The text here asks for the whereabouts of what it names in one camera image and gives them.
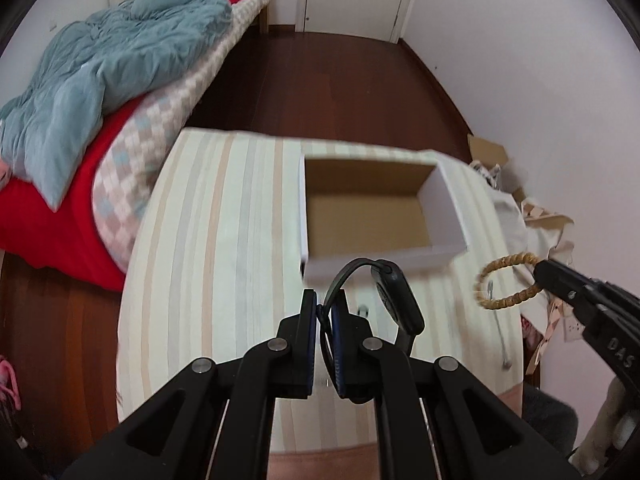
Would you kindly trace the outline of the silver hair pin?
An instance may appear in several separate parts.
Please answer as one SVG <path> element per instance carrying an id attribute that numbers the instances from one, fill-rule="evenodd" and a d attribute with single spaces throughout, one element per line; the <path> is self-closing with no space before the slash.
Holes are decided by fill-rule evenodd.
<path id="1" fill-rule="evenodd" d="M 489 280 L 487 283 L 487 293 L 488 293 L 489 299 L 494 298 L 494 291 L 495 291 L 494 282 Z M 492 316 L 494 317 L 497 330 L 498 330 L 499 340 L 500 340 L 502 369 L 510 370 L 512 367 L 512 361 L 510 359 L 508 349 L 506 348 L 506 338 L 504 338 L 504 333 L 500 324 L 500 318 L 498 317 L 498 313 L 496 310 L 492 310 L 491 313 L 492 313 Z"/>

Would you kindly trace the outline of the brown cardboard box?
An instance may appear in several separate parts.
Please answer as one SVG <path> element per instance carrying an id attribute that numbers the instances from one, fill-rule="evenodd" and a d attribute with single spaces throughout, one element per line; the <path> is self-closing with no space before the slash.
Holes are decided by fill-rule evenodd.
<path id="1" fill-rule="evenodd" d="M 472 134 L 468 135 L 468 143 L 472 159 L 480 162 L 488 170 L 495 166 L 503 167 L 509 161 L 506 149 L 498 143 Z"/>

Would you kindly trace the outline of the open white cardboard box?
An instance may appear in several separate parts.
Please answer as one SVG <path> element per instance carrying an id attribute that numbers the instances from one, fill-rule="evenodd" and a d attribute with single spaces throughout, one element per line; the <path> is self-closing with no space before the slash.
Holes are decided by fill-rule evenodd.
<path id="1" fill-rule="evenodd" d="M 305 155 L 299 165 L 300 273 L 334 278 L 356 258 L 406 272 L 441 268 L 468 250 L 450 160 Z"/>

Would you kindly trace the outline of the red bed sheet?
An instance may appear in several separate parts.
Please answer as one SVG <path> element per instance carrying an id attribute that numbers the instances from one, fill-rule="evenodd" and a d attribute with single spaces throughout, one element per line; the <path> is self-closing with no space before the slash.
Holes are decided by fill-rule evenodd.
<path id="1" fill-rule="evenodd" d="M 231 0 L 231 5 L 239 1 Z M 127 271 L 117 269 L 96 230 L 92 187 L 106 151 L 144 98 L 105 118 L 57 210 L 49 208 L 32 184 L 9 180 L 1 192 L 2 250 L 37 269 L 52 268 L 107 290 L 122 290 Z"/>

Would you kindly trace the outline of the checkered pastel mattress cover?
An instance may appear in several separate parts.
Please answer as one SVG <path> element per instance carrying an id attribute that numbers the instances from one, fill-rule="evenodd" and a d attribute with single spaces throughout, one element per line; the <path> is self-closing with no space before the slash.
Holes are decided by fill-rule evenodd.
<path id="1" fill-rule="evenodd" d="M 92 212 L 102 243 L 126 272 L 155 182 L 186 120 L 224 59 L 270 0 L 231 6 L 224 33 L 181 77 L 149 93 L 126 120 L 102 158 L 92 187 Z"/>

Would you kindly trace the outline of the teal quilted blanket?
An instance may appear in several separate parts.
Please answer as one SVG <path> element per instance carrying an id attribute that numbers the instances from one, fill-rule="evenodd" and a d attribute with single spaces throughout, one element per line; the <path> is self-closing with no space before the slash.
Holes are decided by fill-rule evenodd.
<path id="1" fill-rule="evenodd" d="M 231 0 L 124 0 L 66 25 L 2 107 L 1 177 L 58 209 L 104 115 L 181 77 L 231 20 Z"/>

